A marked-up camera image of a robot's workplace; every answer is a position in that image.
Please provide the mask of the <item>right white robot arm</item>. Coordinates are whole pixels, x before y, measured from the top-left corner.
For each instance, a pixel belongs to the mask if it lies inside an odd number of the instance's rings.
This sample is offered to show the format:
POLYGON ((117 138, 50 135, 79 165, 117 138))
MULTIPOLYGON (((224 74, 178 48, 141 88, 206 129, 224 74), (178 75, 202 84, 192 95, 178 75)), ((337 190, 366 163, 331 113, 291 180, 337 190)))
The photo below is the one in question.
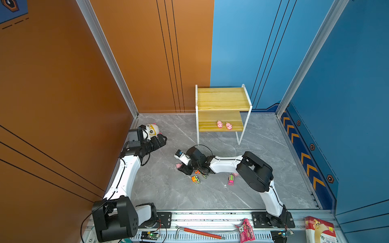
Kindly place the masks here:
POLYGON ((187 152, 177 150, 174 157, 180 160, 177 170, 188 176, 197 171, 206 177, 229 173, 243 178, 251 189, 259 193, 265 205, 264 213, 252 213, 255 228, 288 230, 295 227, 292 214, 276 191, 272 167, 252 152, 247 151, 236 157, 206 156, 193 146, 187 152))

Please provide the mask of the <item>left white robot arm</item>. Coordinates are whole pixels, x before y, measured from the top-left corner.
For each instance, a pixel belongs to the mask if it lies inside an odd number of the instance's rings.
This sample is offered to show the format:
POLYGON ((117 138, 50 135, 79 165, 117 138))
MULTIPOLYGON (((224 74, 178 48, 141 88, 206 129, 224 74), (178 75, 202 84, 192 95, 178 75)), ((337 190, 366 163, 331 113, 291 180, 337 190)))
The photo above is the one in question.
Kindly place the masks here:
POLYGON ((103 199, 92 206, 91 216, 100 243, 132 238, 139 226, 153 227, 159 222, 153 203, 135 206, 130 196, 138 170, 148 162, 144 157, 166 142, 166 136, 161 133, 152 136, 145 126, 129 130, 112 184, 103 199))

